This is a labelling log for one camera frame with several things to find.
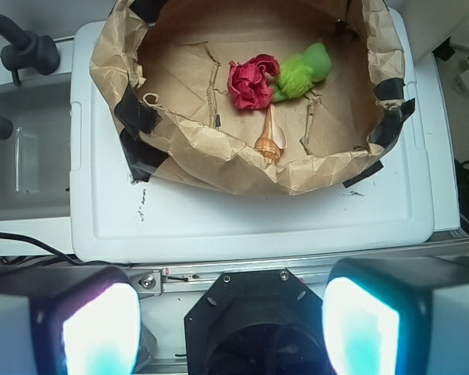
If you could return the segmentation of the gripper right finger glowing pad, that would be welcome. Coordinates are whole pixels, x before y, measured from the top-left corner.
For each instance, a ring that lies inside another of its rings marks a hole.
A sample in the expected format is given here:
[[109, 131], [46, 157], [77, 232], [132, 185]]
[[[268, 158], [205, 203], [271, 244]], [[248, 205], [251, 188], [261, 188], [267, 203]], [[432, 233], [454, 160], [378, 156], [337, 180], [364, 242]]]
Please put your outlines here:
[[341, 259], [322, 327], [338, 374], [469, 374], [469, 255]]

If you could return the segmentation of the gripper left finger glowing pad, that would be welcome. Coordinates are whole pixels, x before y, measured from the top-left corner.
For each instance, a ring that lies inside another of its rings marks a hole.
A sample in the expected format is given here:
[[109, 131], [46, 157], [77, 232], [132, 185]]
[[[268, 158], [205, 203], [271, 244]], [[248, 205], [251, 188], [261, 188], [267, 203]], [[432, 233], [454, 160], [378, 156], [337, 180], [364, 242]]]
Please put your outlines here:
[[140, 331], [117, 266], [0, 266], [0, 374], [131, 374]]

